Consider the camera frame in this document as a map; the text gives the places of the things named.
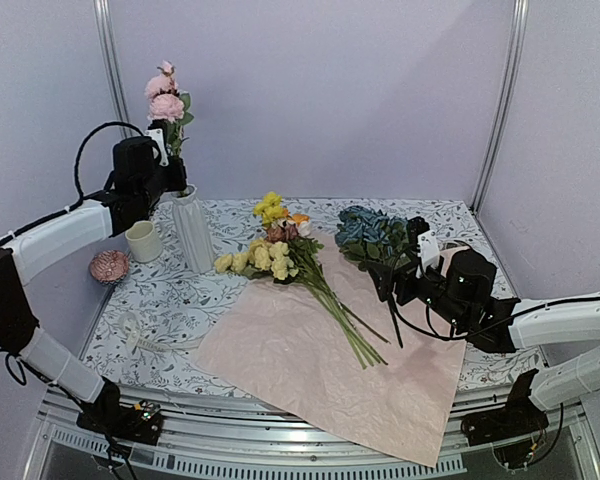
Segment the pink peony flower stem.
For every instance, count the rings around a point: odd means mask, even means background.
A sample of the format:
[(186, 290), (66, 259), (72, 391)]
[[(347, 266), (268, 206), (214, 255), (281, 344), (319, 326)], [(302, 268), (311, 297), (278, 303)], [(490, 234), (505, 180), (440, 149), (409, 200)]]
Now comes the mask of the pink peony flower stem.
[(164, 147), (162, 158), (170, 168), (170, 175), (180, 196), (187, 196), (186, 168), (182, 146), (187, 140), (184, 128), (194, 120), (190, 112), (191, 96), (181, 91), (175, 75), (175, 66), (163, 60), (157, 66), (158, 74), (150, 78), (144, 95), (148, 101), (150, 130), (159, 130)]

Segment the blue flower bunch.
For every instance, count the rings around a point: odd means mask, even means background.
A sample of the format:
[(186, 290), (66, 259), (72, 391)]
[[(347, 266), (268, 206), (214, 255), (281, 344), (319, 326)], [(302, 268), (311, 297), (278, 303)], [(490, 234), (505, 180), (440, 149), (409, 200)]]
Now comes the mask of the blue flower bunch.
[(381, 210), (349, 206), (338, 214), (335, 242), (347, 260), (369, 273), (378, 299), (386, 302), (400, 348), (404, 346), (396, 313), (399, 288), (413, 266), (416, 218), (390, 216)]

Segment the cream printed ribbon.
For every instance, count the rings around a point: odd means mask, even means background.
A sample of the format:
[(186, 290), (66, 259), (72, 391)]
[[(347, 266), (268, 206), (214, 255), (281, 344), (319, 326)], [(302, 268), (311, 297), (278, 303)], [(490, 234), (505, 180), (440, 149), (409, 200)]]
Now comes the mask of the cream printed ribbon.
[(133, 353), (137, 348), (155, 353), (195, 350), (200, 347), (204, 340), (203, 336), (185, 339), (184, 341), (155, 341), (147, 339), (142, 335), (140, 321), (131, 312), (126, 312), (119, 316), (118, 327), (126, 338), (125, 345), (130, 353)]

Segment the pink flower bouquet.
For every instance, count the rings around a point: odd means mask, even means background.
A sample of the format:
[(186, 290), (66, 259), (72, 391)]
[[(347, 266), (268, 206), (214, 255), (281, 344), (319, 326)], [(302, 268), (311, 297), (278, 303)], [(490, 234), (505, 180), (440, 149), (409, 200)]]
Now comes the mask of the pink flower bouquet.
[(303, 286), (337, 322), (361, 367), (384, 365), (386, 360), (360, 329), (365, 328), (382, 342), (387, 339), (346, 306), (329, 286), (318, 259), (324, 245), (311, 236), (311, 218), (291, 214), (274, 191), (254, 206), (253, 216), (260, 220), (265, 235), (252, 240), (243, 251), (217, 258), (215, 271)]

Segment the pink wrapping paper sheet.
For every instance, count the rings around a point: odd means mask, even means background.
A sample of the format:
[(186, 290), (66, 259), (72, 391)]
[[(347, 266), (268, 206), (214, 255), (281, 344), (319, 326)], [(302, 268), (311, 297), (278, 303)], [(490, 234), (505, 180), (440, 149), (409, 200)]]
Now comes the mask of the pink wrapping paper sheet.
[(370, 277), (321, 235), (328, 284), (363, 321), (383, 363), (362, 367), (335, 319), (302, 286), (250, 282), (192, 354), (204, 372), (312, 426), (425, 466), (438, 460), (466, 345), (424, 334), (446, 322), (419, 301), (395, 329)]

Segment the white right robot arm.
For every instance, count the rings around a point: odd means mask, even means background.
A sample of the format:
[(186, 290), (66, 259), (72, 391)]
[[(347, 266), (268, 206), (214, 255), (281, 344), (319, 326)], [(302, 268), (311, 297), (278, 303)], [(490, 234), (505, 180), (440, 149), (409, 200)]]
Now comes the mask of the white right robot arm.
[(464, 341), (486, 354), (513, 354), (543, 345), (597, 342), (597, 347), (562, 364), (519, 376), (497, 427), (517, 436), (546, 411), (600, 390), (600, 292), (554, 300), (498, 299), (492, 296), (497, 268), (473, 249), (460, 249), (432, 265), (414, 258), (400, 268), (368, 261), (380, 300), (392, 310), (413, 300), (449, 326), (424, 334)]

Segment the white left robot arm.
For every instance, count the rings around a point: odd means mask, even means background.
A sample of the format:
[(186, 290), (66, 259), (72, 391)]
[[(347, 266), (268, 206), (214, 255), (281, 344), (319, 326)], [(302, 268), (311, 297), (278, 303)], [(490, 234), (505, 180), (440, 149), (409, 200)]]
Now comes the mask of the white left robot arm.
[(70, 326), (76, 326), (96, 308), (94, 288), (78, 290), (87, 273), (75, 263), (148, 219), (164, 193), (185, 185), (183, 163), (168, 156), (162, 131), (149, 129), (114, 146), (104, 189), (82, 194), (76, 205), (0, 238), (0, 349), (91, 403), (91, 419), (108, 434), (128, 426), (128, 412), (111, 397), (99, 396), (104, 379), (76, 357), (60, 324), (68, 315)]

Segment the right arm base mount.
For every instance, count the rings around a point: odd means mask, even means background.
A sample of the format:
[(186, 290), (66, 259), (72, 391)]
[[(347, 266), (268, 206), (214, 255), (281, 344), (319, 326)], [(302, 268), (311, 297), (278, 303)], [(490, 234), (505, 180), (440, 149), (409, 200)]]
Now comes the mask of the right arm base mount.
[(521, 374), (502, 407), (463, 417), (460, 429), (470, 446), (540, 432), (549, 426), (546, 413), (530, 400), (531, 383), (538, 373), (534, 368)]

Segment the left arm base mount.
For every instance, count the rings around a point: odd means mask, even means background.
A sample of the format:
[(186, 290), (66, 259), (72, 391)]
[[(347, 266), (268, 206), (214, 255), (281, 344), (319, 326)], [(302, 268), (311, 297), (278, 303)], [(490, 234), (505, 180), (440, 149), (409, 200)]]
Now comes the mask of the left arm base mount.
[(84, 430), (135, 443), (156, 446), (164, 417), (159, 404), (140, 400), (131, 406), (120, 403), (117, 384), (104, 378), (104, 386), (93, 403), (81, 401), (76, 425)]

